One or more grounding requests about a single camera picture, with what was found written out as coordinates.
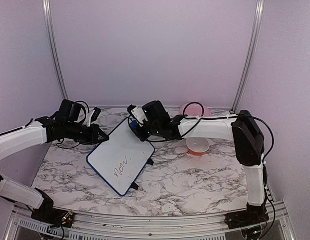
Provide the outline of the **small blue-framed whiteboard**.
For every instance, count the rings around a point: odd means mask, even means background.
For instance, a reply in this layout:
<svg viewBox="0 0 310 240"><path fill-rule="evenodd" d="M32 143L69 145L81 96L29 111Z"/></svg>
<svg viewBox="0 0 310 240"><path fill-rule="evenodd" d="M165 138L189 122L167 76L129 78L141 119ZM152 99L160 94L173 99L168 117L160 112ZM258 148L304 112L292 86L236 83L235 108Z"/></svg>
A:
<svg viewBox="0 0 310 240"><path fill-rule="evenodd" d="M109 134L109 140L99 144L86 157L87 164L119 196L124 197L139 186L136 179L147 164L152 163L155 147L140 141L124 118Z"/></svg>

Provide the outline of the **blue whiteboard eraser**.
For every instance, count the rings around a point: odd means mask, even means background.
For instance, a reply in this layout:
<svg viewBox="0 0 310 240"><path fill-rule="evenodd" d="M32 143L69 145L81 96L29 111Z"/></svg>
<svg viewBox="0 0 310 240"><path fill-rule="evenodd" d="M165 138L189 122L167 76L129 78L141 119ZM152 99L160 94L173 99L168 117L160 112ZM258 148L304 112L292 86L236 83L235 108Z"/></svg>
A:
<svg viewBox="0 0 310 240"><path fill-rule="evenodd" d="M136 120L129 122L129 127L131 129L136 129L139 126Z"/></svg>

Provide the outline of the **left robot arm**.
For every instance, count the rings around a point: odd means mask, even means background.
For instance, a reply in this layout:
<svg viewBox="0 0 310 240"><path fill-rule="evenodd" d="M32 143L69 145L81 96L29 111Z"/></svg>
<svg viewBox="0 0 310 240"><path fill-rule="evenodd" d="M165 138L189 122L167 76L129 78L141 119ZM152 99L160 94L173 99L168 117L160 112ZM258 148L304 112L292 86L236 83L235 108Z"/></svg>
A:
<svg viewBox="0 0 310 240"><path fill-rule="evenodd" d="M107 142L109 136L95 124L101 109L92 112L82 101L64 99L52 116L31 120L28 124L0 134L0 161L23 150L61 140L73 140L80 145L96 145ZM28 187L0 174L0 197L24 204L35 215L48 223L58 219L54 201L43 191Z"/></svg>

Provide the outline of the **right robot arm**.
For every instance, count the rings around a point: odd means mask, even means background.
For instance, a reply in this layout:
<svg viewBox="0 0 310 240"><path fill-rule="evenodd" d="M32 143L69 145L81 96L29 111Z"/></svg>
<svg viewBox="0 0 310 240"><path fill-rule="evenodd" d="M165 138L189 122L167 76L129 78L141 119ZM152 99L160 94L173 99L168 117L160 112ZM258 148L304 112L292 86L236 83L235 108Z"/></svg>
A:
<svg viewBox="0 0 310 240"><path fill-rule="evenodd" d="M248 187L247 209L242 219L247 224L253 224L262 216L267 201L265 158L268 153L265 151L265 136L257 123L263 123L263 120L252 116L247 110L219 117L188 116L183 113L171 118L158 100L142 107L130 105L127 111L133 117L129 127L142 142L148 141L151 136L162 138L163 142L196 138L232 141Z"/></svg>

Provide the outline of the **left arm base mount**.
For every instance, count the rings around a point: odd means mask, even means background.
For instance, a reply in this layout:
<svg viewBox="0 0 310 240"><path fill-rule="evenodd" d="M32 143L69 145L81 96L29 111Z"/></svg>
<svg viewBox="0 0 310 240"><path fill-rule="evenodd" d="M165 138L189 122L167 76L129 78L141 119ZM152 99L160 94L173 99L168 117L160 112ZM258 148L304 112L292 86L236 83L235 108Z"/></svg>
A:
<svg viewBox="0 0 310 240"><path fill-rule="evenodd" d="M36 209L31 214L33 220L37 220L46 224L54 226L62 226L65 228L71 228L73 226L75 214L72 211L66 211L61 209L55 209L44 213L39 209Z"/></svg>

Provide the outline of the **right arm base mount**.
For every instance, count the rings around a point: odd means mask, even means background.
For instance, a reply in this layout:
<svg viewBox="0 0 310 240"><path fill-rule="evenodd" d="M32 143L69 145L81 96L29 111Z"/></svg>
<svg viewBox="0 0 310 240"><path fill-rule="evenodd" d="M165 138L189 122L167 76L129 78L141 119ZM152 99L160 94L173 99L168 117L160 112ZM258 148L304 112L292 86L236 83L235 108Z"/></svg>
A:
<svg viewBox="0 0 310 240"><path fill-rule="evenodd" d="M269 215L266 212L243 210L227 213L224 222L230 230L233 230L264 223L269 219Z"/></svg>

